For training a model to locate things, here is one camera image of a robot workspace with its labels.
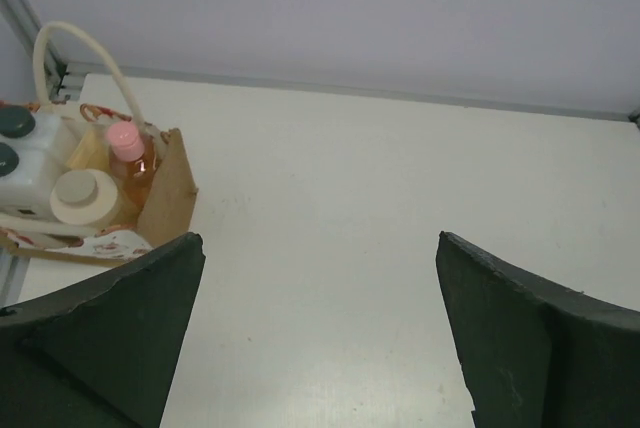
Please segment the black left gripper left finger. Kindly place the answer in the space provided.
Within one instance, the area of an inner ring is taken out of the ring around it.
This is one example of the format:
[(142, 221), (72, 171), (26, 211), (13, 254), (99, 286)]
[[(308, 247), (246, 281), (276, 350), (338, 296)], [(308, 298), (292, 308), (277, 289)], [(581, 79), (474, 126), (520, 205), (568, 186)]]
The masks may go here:
[(186, 233), (2, 308), (2, 426), (159, 426), (204, 265)]

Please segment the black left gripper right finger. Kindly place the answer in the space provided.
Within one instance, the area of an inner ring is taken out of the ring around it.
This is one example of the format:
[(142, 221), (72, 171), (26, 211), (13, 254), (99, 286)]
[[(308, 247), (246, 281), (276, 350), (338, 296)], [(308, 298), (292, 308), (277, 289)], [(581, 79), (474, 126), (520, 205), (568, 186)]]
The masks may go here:
[(450, 232), (436, 270), (475, 426), (638, 426), (638, 312)]

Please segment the white bottle black cap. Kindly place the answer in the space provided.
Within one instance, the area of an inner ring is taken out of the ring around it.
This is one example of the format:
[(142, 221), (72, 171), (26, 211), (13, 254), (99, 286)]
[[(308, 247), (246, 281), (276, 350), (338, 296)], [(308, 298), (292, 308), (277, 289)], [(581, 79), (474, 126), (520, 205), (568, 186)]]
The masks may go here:
[(68, 156), (77, 145), (77, 138), (61, 116), (31, 112), (18, 105), (1, 108), (1, 140), (60, 156)]
[(1, 208), (16, 216), (50, 217), (50, 196), (63, 167), (40, 149), (1, 143)]

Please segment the orange bottle pink cap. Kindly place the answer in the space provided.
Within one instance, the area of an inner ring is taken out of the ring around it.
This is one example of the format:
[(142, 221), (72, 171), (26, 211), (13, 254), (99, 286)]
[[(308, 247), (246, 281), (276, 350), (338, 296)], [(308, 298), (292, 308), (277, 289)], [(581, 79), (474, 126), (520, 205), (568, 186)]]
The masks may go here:
[(158, 168), (153, 138), (129, 121), (111, 125), (105, 133), (111, 174), (124, 194), (141, 211)]

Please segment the cream round bottle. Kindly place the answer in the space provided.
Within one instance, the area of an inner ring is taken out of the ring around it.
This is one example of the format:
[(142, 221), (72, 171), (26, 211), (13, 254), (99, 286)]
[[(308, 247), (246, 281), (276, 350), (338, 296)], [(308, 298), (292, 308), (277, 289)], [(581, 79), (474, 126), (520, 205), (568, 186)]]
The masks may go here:
[(133, 217), (116, 182), (104, 171), (71, 170), (56, 181), (50, 207), (62, 223), (105, 229)]

